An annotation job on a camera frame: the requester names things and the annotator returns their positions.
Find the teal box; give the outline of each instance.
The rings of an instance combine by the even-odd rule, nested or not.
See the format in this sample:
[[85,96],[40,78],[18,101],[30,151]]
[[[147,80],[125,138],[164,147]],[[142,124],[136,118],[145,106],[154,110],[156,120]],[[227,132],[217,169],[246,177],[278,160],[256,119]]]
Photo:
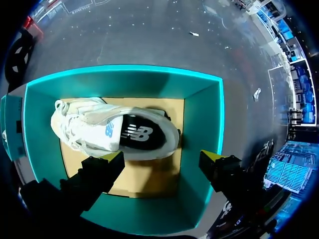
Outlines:
[[60,98],[172,98],[184,101],[178,193],[141,199],[102,194],[81,216],[106,228],[137,235],[164,235],[195,228],[212,188],[198,167],[202,149],[221,153],[224,131],[222,79],[198,72],[145,65],[86,67],[55,73],[27,84],[24,135],[37,181],[59,188],[66,179],[59,138],[50,126]]
[[1,133],[5,131],[6,140],[2,143],[11,161],[25,156],[22,121],[22,97],[5,95],[1,99]]

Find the sneaker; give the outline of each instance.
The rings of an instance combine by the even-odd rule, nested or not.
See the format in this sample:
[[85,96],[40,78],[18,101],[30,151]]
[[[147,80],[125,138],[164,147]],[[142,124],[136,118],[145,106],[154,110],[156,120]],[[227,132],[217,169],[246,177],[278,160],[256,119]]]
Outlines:
[[57,100],[51,127],[69,147],[93,157],[120,150],[126,160],[165,158],[179,142],[164,111],[114,106],[101,98]]
[[255,94],[253,95],[254,101],[258,101],[260,92],[261,92],[261,89],[258,88],[258,89],[256,90]]

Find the gray floor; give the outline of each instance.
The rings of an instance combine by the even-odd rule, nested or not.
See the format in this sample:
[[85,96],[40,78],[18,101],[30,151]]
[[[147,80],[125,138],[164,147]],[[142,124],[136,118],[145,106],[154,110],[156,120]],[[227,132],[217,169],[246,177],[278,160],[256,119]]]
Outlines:
[[[266,43],[249,16],[229,0],[106,0],[76,13],[87,0],[64,0],[50,21],[39,22],[44,37],[36,45],[24,82],[51,73],[105,64],[147,64],[219,76],[225,95],[223,155],[244,164],[266,139],[284,144],[286,127],[273,116],[274,102]],[[199,34],[192,36],[189,32]],[[258,102],[252,95],[261,88]],[[202,222],[187,232],[202,236],[225,198],[217,195]]]

